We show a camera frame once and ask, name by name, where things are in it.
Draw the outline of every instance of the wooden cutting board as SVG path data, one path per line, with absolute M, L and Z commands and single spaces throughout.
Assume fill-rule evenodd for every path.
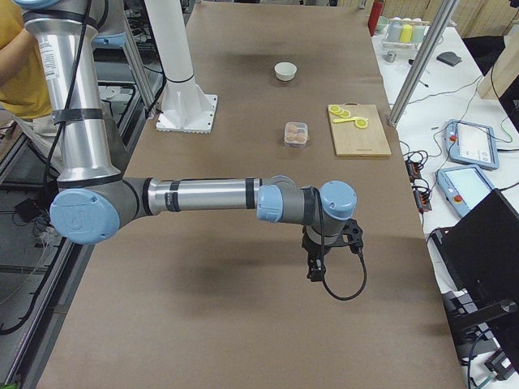
M 391 149 L 380 121 L 376 105 L 340 105 L 351 116 L 368 118 L 368 127 L 359 129 L 353 122 L 334 123 L 339 118 L 328 110 L 333 144 L 337 156 L 391 156 Z

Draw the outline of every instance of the red bottle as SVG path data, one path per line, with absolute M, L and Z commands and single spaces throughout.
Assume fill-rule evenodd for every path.
M 375 2 L 373 2 L 373 6 L 371 7 L 370 19 L 367 21 L 367 26 L 370 29 L 371 36 L 375 34 L 375 28 L 377 23 L 379 22 L 379 17 L 382 15 L 383 9 L 384 0 L 376 0 Z

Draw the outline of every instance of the white bowl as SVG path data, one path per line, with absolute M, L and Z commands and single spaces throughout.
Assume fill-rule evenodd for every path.
M 298 68 L 290 62 L 279 62 L 274 66 L 276 77 L 280 81 L 290 81 L 295 77 L 295 72 Z

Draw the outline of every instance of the black monitor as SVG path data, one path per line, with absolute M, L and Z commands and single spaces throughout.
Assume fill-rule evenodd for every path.
M 479 310 L 503 300 L 519 304 L 519 214 L 493 190 L 443 236 L 442 256 L 456 286 Z M 487 321 L 519 371 L 519 313 Z

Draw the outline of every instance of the yellow shirt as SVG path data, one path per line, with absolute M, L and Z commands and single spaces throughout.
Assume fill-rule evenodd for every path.
M 12 0 L 0 0 L 0 49 L 7 46 L 24 27 L 20 8 Z M 0 103 L 23 119 L 41 118 L 51 113 L 49 92 L 38 45 L 19 72 L 0 86 Z

